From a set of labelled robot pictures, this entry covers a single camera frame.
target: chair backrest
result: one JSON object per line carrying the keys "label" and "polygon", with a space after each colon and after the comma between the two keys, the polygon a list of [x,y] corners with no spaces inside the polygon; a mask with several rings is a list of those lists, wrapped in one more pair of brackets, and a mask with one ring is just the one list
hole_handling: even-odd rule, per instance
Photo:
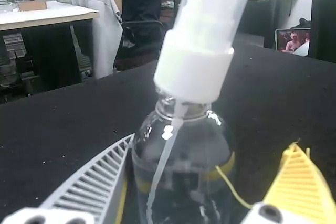
{"label": "chair backrest", "polygon": [[336,0],[312,0],[309,57],[336,62]]}

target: screw hole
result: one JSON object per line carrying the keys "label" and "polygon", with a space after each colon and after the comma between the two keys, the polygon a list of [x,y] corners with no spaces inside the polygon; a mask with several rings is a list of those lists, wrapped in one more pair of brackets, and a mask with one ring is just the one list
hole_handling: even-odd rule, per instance
{"label": "screw hole", "polygon": [[273,208],[270,208],[270,207],[265,208],[265,213],[269,216],[277,215],[277,212]]}
{"label": "screw hole", "polygon": [[43,216],[34,216],[27,220],[25,224],[44,224],[46,219]]}
{"label": "screw hole", "polygon": [[71,221],[68,221],[67,224],[86,224],[86,222],[81,218],[76,218]]}

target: black fabric surface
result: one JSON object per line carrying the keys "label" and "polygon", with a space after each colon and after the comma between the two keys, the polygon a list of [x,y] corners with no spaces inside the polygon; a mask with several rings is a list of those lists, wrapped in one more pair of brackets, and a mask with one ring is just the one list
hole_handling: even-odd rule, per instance
{"label": "black fabric surface", "polygon": [[[301,138],[336,196],[336,65],[235,48],[213,109],[236,134],[237,191],[248,202],[262,200],[282,151]],[[0,106],[0,217],[37,207],[85,162],[136,131],[154,109],[154,71],[153,63]],[[131,201],[123,223],[138,223]],[[241,209],[233,215],[238,223]]]}

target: bottle neck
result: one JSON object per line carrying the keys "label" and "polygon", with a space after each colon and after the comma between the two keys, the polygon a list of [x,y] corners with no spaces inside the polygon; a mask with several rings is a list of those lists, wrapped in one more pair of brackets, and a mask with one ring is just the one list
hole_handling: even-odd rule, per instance
{"label": "bottle neck", "polygon": [[199,119],[207,115],[207,112],[211,109],[211,104],[198,104],[179,101],[176,98],[157,91],[159,94],[159,99],[156,103],[156,111],[159,115],[166,119],[172,119],[176,117],[176,104],[179,102],[185,108],[186,113],[183,116],[185,120]]}

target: yellow string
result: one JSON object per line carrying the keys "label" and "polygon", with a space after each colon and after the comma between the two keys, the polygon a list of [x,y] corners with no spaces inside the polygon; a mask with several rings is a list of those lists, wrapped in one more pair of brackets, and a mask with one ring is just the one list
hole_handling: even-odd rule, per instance
{"label": "yellow string", "polygon": [[241,198],[241,196],[238,195],[235,188],[231,184],[230,180],[226,177],[226,175],[222,172],[222,170],[220,169],[220,167],[218,165],[216,165],[216,169],[217,169],[218,173],[221,175],[221,177],[223,178],[223,180],[226,182],[227,186],[230,188],[233,196],[235,196],[235,198],[238,200],[238,202],[241,203],[244,207],[246,207],[248,209],[252,209],[253,205],[247,203],[246,201],[244,201]]}

